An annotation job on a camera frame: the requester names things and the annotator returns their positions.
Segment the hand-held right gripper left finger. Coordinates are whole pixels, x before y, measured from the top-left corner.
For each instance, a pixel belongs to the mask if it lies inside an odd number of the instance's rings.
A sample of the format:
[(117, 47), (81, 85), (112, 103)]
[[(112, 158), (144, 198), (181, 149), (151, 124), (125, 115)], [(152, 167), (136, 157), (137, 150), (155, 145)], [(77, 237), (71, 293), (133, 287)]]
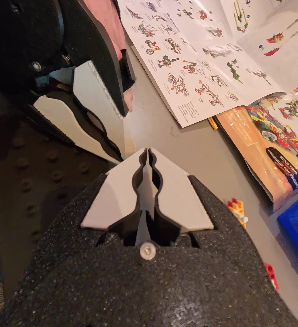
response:
[(136, 230), (141, 216), (138, 188), (143, 182), (147, 148), (142, 148), (106, 173), (82, 223), (94, 230)]

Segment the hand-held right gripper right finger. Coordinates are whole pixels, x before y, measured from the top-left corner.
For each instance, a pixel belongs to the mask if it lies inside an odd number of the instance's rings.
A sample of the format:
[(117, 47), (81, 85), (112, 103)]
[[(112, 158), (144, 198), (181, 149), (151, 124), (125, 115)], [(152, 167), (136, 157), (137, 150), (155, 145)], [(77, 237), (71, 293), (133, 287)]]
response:
[(148, 150), (155, 195), (155, 222), (167, 234), (212, 230), (189, 174), (154, 148)]

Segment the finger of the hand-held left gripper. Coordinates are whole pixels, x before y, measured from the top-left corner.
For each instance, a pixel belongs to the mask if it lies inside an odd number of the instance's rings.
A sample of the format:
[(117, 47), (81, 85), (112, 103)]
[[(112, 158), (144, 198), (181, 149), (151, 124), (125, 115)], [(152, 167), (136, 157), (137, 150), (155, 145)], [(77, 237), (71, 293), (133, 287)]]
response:
[(51, 91), (33, 107), (77, 147), (119, 164), (124, 160), (124, 127), (112, 99), (97, 91), (81, 93), (81, 101), (78, 95)]
[(87, 116), (103, 134), (110, 147), (127, 159), (135, 152), (134, 144), (125, 134), (124, 119), (94, 63), (87, 61), (74, 69), (73, 95), (87, 111)]

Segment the red yellow K'nex assembly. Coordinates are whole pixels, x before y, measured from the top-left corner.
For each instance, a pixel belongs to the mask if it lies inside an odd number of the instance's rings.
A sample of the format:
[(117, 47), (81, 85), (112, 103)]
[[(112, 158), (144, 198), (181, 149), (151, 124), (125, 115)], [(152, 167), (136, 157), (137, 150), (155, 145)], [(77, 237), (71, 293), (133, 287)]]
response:
[(228, 208), (232, 213), (233, 215), (237, 218), (237, 214), (242, 214), (244, 216), (245, 215), (245, 212), (244, 212), (244, 203), (241, 201), (241, 200), (238, 200), (238, 210), (234, 210), (232, 208)]

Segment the person's left hand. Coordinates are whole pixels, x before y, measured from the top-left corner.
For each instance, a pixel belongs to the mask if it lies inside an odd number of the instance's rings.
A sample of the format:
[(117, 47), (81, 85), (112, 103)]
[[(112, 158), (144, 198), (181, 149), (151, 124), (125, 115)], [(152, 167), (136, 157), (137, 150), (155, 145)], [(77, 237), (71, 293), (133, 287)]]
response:
[(103, 25), (115, 49), (122, 74), (123, 96), (129, 112), (133, 111), (133, 91), (135, 77), (129, 63), (126, 49), (125, 32), (120, 19), (120, 9), (117, 1), (85, 0), (87, 8)]

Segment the orange and red toy bag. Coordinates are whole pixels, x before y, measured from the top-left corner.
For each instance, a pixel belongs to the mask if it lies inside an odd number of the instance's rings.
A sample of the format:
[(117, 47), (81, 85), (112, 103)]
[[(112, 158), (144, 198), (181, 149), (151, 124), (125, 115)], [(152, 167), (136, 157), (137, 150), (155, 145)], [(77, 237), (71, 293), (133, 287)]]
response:
[(274, 210), (298, 194), (298, 88), (217, 115)]

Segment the white printed instruction sheet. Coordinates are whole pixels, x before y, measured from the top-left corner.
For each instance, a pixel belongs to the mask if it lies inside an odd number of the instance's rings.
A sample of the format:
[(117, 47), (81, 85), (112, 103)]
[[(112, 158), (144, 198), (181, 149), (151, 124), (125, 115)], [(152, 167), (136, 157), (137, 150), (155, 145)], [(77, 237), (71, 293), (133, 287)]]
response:
[(132, 49), (182, 128), (298, 87), (298, 0), (118, 5)]

